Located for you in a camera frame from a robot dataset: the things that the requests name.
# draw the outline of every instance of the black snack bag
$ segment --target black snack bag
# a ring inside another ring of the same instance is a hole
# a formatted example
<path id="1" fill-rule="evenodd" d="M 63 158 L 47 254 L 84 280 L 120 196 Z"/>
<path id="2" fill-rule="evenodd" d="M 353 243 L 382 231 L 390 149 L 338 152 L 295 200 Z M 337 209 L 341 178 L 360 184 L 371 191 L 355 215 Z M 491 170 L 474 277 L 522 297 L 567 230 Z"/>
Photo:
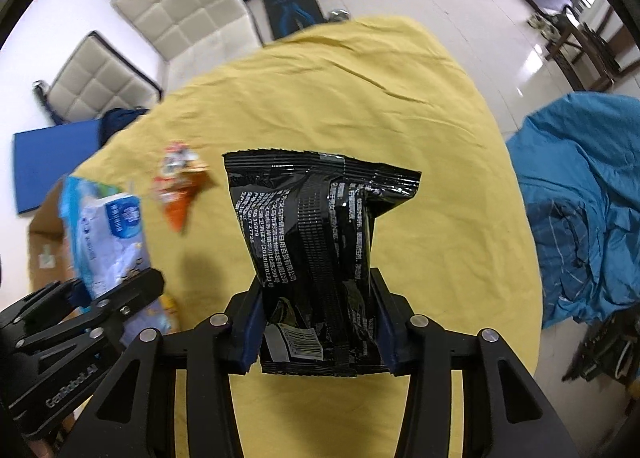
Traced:
<path id="1" fill-rule="evenodd" d="M 313 151 L 252 149 L 224 158 L 264 288 L 262 371 L 385 372 L 369 277 L 374 219 L 415 196 L 420 173 Z"/>

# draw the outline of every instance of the white chair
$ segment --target white chair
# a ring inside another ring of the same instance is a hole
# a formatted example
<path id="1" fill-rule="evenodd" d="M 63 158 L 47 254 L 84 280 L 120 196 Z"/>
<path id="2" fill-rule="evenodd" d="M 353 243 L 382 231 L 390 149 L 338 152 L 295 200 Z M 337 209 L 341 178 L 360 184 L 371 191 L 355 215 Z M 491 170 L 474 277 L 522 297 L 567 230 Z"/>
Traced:
<path id="1" fill-rule="evenodd" d="M 164 59 L 167 92 L 262 46 L 242 0 L 113 0 L 112 5 Z"/>
<path id="2" fill-rule="evenodd" d="M 96 119 L 112 108 L 152 108 L 161 97 L 160 87 L 97 31 L 85 36 L 39 95 L 44 106 L 69 122 Z"/>

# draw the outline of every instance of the blue exercise mat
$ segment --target blue exercise mat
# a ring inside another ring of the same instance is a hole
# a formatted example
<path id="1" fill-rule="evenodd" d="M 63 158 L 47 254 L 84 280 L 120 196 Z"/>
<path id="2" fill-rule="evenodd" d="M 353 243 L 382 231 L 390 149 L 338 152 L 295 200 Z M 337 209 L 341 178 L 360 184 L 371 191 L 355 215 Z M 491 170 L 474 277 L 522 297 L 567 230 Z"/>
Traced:
<path id="1" fill-rule="evenodd" d="M 325 22 L 317 0 L 262 0 L 273 39 Z"/>
<path id="2" fill-rule="evenodd" d="M 14 135 L 15 205 L 18 214 L 40 207 L 60 177 L 73 172 L 100 144 L 100 120 L 63 124 Z"/>

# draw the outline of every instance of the snack bag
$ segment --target snack bag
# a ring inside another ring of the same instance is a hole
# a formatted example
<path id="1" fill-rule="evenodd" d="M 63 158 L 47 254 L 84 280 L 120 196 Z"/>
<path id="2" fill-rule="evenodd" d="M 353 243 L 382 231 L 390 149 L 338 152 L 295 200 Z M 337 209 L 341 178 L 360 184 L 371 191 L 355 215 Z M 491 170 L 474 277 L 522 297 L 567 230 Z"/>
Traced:
<path id="1" fill-rule="evenodd" d="M 174 231 L 184 229 L 189 206 L 207 180 L 208 169 L 185 143 L 176 141 L 164 150 L 154 190 Z"/>
<path id="2" fill-rule="evenodd" d="M 262 371 L 386 371 L 369 276 L 374 219 L 415 196 L 420 173 L 312 151 L 255 149 L 224 158 L 263 286 Z"/>
<path id="3" fill-rule="evenodd" d="M 84 281 L 92 299 L 151 266 L 137 196 L 67 177 L 59 207 L 75 275 Z M 147 327 L 163 334 L 172 329 L 158 299 L 131 316 L 120 341 L 129 345 Z"/>

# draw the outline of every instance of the metal screw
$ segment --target metal screw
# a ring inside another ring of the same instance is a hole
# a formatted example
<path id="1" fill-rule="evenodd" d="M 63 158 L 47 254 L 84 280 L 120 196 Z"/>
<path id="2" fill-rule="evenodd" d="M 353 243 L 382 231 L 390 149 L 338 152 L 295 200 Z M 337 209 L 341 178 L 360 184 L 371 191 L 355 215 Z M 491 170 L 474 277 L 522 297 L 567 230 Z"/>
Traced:
<path id="1" fill-rule="evenodd" d="M 495 343 L 498 339 L 500 339 L 500 336 L 494 329 L 485 328 L 484 330 L 482 330 L 482 339 L 490 343 Z"/>
<path id="2" fill-rule="evenodd" d="M 424 328 L 429 324 L 429 318 L 421 313 L 417 313 L 416 315 L 412 315 L 409 320 L 412 325 L 418 328 Z"/>
<path id="3" fill-rule="evenodd" d="M 97 327 L 94 328 L 93 330 L 91 330 L 91 332 L 89 332 L 89 337 L 91 337 L 91 339 L 98 339 L 98 337 L 100 337 L 104 332 L 104 329 L 101 327 Z"/>
<path id="4" fill-rule="evenodd" d="M 348 22 L 351 20 L 351 14 L 344 9 L 334 9 L 333 11 L 329 11 L 326 20 L 329 23 Z"/>
<path id="5" fill-rule="evenodd" d="M 226 313 L 215 313 L 209 317 L 209 322 L 212 326 L 225 326 L 225 324 L 229 322 L 229 318 L 226 316 Z"/>
<path id="6" fill-rule="evenodd" d="M 150 343 L 153 339 L 155 339 L 157 336 L 156 331 L 153 328 L 145 328 L 144 330 L 142 330 L 142 332 L 140 332 L 140 340 L 143 343 Z"/>

